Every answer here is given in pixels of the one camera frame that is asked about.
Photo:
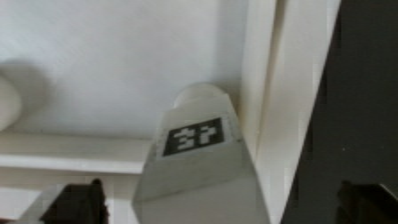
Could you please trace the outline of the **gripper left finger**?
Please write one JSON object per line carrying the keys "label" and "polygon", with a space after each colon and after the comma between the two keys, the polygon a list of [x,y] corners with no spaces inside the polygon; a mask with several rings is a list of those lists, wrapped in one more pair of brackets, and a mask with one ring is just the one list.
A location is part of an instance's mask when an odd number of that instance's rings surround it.
{"label": "gripper left finger", "polygon": [[101,180],[52,186],[23,212],[20,224],[109,224]]}

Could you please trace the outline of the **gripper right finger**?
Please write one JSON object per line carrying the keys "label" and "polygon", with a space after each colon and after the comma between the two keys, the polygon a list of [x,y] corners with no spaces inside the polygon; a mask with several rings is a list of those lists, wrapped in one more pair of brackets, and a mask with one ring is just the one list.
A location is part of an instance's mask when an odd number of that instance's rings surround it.
{"label": "gripper right finger", "polygon": [[336,224],[398,224],[398,192],[384,184],[341,182]]}

